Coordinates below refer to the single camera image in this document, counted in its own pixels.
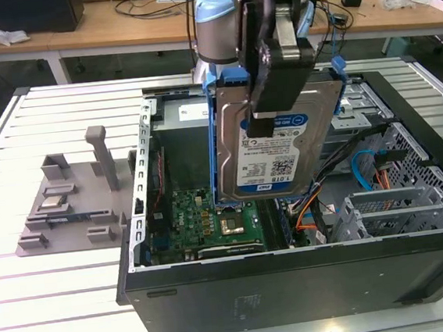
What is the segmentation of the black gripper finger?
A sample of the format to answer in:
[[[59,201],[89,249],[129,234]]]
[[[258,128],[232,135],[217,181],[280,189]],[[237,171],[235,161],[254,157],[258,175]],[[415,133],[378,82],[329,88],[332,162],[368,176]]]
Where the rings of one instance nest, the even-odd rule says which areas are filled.
[[[258,2],[244,2],[237,8],[238,59],[248,74],[248,126],[247,135],[269,137],[273,135],[273,118],[277,113],[275,90],[268,81],[269,54],[263,51],[260,37],[260,9]]]

